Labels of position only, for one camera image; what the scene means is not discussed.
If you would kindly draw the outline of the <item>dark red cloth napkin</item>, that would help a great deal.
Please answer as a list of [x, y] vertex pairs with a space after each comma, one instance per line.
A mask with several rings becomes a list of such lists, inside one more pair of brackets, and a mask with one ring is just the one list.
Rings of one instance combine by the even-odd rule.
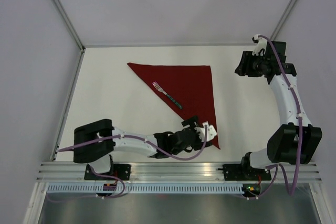
[[[210, 66], [155, 66], [131, 62], [128, 66], [183, 120], [197, 115], [200, 123], [208, 122], [217, 128]], [[152, 85], [154, 81], [183, 108], [179, 109], [158, 92]]]

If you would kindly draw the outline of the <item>fork with teal handle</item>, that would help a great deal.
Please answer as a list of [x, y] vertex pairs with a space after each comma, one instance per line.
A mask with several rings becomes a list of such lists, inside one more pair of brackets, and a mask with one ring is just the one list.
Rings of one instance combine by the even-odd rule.
[[183, 108], [171, 95], [165, 92], [164, 89], [156, 81], [154, 81], [152, 85], [158, 90], [158, 92], [163, 93], [167, 98], [169, 98], [169, 100], [172, 101], [179, 109]]

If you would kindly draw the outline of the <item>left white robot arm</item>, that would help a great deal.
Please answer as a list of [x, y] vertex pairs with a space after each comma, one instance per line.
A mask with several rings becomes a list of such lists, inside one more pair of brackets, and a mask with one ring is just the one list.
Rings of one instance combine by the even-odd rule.
[[74, 130], [73, 162], [87, 164], [104, 180], [114, 176], [112, 152], [128, 152], [148, 158], [180, 160], [181, 152], [200, 152], [211, 145], [213, 127], [198, 123], [196, 116], [182, 122], [183, 129], [142, 135], [114, 127], [102, 119]]

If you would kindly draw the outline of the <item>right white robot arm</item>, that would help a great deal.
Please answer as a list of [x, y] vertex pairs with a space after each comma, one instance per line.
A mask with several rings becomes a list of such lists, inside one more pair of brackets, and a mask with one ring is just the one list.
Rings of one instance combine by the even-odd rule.
[[256, 47], [243, 51], [235, 73], [241, 77], [265, 77], [278, 106], [280, 127], [266, 148], [247, 153], [239, 172], [254, 178], [259, 168], [278, 163], [309, 164], [321, 139], [322, 130], [314, 127], [304, 111], [297, 87], [295, 66], [286, 62], [286, 43], [253, 37]]

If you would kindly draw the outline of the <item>right aluminium frame post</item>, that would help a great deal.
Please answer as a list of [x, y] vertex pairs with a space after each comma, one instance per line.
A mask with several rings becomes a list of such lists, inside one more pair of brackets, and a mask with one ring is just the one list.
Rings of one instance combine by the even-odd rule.
[[295, 6], [298, 4], [299, 0], [289, 0], [285, 9], [283, 10], [279, 20], [277, 21], [275, 27], [273, 28], [272, 32], [270, 33], [269, 38], [271, 40], [276, 40], [284, 28], [286, 22], [288, 21], [292, 11], [294, 10]]

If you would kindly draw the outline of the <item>aluminium frame post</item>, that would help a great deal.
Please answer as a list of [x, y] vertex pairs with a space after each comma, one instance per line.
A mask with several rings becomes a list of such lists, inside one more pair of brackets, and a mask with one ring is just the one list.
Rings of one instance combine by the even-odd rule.
[[75, 44], [79, 48], [81, 52], [85, 50], [85, 46], [83, 45], [75, 27], [73, 26], [69, 16], [66, 13], [66, 10], [64, 9], [64, 6], [60, 0], [51, 0], [52, 4], [55, 6], [56, 11], [60, 15], [62, 21], [64, 22], [66, 28], [68, 29], [68, 32], [70, 33], [70, 36], [74, 40]]
[[276, 40], [284, 28], [286, 22], [288, 21], [292, 11], [294, 10], [295, 6], [298, 4], [299, 0], [289, 0], [285, 9], [283, 10], [279, 20], [277, 21], [275, 27], [273, 28], [272, 32], [270, 33], [269, 38], [271, 40]]

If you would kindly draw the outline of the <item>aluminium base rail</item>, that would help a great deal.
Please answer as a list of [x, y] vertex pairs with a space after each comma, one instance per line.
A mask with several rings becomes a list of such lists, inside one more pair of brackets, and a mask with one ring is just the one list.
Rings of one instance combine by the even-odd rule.
[[[115, 162], [114, 174], [138, 183], [268, 183], [272, 177], [292, 181], [293, 165], [271, 170], [243, 170], [237, 162]], [[72, 162], [43, 162], [36, 174], [38, 182], [89, 182], [89, 168]]]

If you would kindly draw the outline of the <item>left aluminium frame post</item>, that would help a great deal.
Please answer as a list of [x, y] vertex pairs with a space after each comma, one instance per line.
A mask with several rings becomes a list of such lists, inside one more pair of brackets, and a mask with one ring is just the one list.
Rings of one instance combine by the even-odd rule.
[[66, 13], [66, 10], [64, 9], [64, 6], [60, 0], [51, 0], [52, 4], [55, 6], [56, 11], [60, 15], [62, 21], [64, 22], [66, 28], [68, 29], [68, 32], [70, 33], [70, 36], [74, 40], [75, 44], [79, 48], [81, 52], [85, 50], [85, 46], [83, 45], [75, 27], [73, 26], [69, 16]]

